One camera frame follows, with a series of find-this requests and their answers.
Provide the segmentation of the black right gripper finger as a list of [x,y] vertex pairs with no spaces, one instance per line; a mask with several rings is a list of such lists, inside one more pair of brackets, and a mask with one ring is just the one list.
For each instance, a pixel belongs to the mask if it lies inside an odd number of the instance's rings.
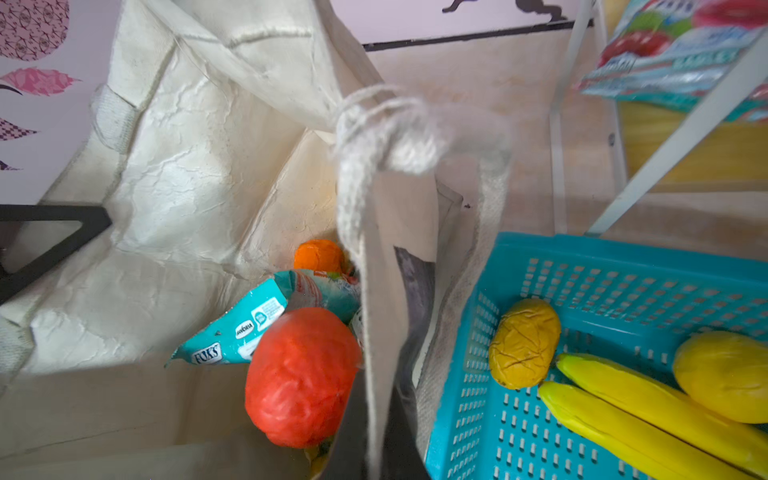
[[14,273],[1,267],[1,303],[58,266],[87,245],[111,225],[112,220],[102,206],[93,205],[1,205],[1,222],[74,221],[80,228]]

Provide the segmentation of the beige canvas grocery bag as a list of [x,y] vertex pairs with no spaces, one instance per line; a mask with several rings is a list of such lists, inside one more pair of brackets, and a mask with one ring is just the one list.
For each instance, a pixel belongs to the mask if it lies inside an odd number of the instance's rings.
[[129,1],[91,143],[48,192],[112,227],[1,309],[5,479],[301,479],[244,365],[171,359],[333,234],[364,363],[332,479],[424,479],[461,312],[493,249],[507,120],[383,82],[326,1]]

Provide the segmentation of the green Fox's bag top shelf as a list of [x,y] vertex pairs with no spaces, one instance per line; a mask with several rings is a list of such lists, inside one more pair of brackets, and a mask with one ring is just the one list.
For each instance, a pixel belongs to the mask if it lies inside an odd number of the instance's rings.
[[347,324],[360,306],[360,285],[353,277],[304,269],[277,272],[182,343],[170,359],[192,365],[248,363],[263,334],[284,313],[321,307]]

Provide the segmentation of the orange fruit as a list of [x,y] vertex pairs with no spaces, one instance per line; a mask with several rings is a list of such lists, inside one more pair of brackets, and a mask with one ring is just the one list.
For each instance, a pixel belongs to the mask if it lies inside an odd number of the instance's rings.
[[294,269],[345,273],[346,267],[343,250],[331,240],[317,239],[304,242],[294,254]]

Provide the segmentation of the red toy tomato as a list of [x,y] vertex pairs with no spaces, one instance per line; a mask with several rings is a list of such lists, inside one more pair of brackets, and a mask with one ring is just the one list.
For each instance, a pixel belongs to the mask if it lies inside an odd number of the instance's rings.
[[333,436],[363,365],[349,328],[307,307],[281,316],[262,336],[245,383],[245,409],[275,445],[305,449]]

